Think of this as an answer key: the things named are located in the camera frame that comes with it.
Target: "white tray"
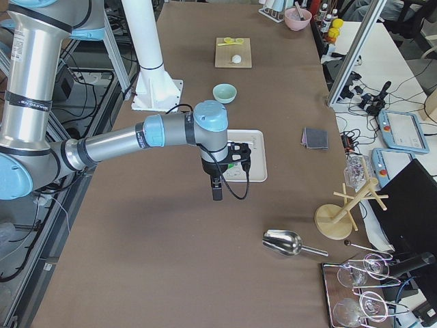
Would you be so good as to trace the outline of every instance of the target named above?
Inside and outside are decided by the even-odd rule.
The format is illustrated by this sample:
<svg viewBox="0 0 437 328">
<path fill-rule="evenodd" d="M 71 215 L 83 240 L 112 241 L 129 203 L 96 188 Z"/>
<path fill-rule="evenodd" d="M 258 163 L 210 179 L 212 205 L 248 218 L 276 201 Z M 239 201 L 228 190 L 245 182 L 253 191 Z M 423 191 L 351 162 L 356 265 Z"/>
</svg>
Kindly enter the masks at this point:
<svg viewBox="0 0 437 328">
<path fill-rule="evenodd" d="M 251 182 L 265 181 L 267 179 L 267 166 L 262 132 L 259 130 L 228 130 L 227 138 L 229 141 L 244 142 L 249 145 L 252 151 L 249 180 Z M 223 175 L 226 181 L 246 182 L 246 172 L 243 171 L 239 163 L 227 169 Z"/>
</svg>

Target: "white egg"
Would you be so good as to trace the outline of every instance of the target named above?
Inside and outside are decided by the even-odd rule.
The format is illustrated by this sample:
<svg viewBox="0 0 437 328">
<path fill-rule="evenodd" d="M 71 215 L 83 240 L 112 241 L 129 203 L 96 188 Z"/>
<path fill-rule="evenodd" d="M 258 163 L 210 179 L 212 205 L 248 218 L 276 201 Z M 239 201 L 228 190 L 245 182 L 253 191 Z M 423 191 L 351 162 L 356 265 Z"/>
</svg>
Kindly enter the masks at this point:
<svg viewBox="0 0 437 328">
<path fill-rule="evenodd" d="M 233 62 L 234 64 L 239 64 L 239 63 L 241 63 L 241 56 L 240 56 L 240 55 L 233 55 L 233 56 L 232 56 L 232 62 Z"/>
</svg>

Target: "round wooden base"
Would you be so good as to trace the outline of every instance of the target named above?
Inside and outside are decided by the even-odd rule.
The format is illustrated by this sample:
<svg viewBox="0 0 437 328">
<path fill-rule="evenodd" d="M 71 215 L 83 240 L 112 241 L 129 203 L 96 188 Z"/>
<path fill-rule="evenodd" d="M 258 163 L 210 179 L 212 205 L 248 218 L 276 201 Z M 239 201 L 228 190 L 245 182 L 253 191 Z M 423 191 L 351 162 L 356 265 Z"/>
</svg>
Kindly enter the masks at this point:
<svg viewBox="0 0 437 328">
<path fill-rule="evenodd" d="M 341 210 L 340 206 L 326 204 L 320 206 L 314 215 L 317 229 L 326 237 L 336 241 L 344 239 L 352 232 L 352 222 L 345 215 L 337 223 L 333 223 L 333 217 Z"/>
</svg>

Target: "yellow utensil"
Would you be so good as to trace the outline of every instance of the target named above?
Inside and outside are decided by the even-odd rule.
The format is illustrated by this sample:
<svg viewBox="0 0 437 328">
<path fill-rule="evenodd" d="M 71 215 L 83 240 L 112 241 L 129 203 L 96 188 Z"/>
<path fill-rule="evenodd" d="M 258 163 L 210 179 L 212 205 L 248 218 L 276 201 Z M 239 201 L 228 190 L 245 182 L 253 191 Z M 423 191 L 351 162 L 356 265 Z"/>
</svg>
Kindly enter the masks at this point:
<svg viewBox="0 0 437 328">
<path fill-rule="evenodd" d="M 224 38 L 223 43 L 218 43 L 217 46 L 241 45 L 244 43 L 243 38 Z"/>
</svg>

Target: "black cylinder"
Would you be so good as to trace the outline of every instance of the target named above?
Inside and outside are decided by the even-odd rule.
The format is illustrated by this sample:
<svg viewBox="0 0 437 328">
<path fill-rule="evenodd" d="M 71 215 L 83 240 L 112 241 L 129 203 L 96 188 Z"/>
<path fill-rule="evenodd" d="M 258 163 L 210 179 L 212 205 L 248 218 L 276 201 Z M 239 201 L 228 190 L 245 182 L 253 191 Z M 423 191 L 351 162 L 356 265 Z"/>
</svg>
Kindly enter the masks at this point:
<svg viewBox="0 0 437 328">
<path fill-rule="evenodd" d="M 400 277 L 404 273 L 420 269 L 425 265 L 433 264 L 435 262 L 436 257 L 430 252 L 425 252 L 390 266 L 389 275 L 391 277 Z"/>
</svg>

